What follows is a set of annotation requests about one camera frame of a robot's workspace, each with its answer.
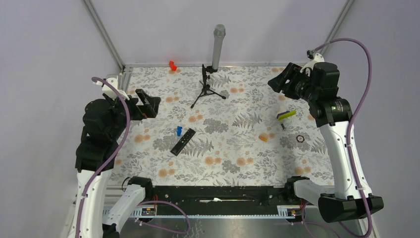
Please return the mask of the orange battery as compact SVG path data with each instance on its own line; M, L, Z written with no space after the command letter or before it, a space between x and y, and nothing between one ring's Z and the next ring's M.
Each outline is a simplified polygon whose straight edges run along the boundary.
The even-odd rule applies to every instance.
M268 139L265 136L263 136L263 135L260 135L259 136L259 139L262 140L262 141L264 141L264 142L268 142Z

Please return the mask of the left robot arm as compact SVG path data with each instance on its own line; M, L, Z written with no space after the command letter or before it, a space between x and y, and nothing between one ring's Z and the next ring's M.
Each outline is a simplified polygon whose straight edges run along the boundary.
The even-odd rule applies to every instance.
M76 149L78 191L69 238L118 238L135 207L155 197L151 179L133 176L110 213L103 215L106 188L117 149L123 144L118 139L128 136L127 120L141 121L158 114L160 97L149 96L142 89L135 92L136 98L125 100L128 108L107 95L85 107L81 143Z

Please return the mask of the black remote control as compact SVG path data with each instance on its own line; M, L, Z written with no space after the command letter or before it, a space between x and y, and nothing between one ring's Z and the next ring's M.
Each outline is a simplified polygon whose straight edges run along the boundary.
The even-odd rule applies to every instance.
M170 153L175 156L178 156L195 134L195 130L188 129L185 132L185 134L180 138L180 140L175 144L175 146L170 150Z

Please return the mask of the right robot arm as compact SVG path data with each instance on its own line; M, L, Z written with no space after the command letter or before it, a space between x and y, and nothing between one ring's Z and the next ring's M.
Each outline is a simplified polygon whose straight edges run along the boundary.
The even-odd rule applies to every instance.
M292 62L268 85L290 99L309 105L327 147L334 186L321 186L307 177L287 180L284 198L290 204L302 199L316 206L328 223L362 219L384 207L382 197L373 195L359 161L354 133L347 134L353 116L350 103L337 95L340 72L329 62L315 63L312 69Z

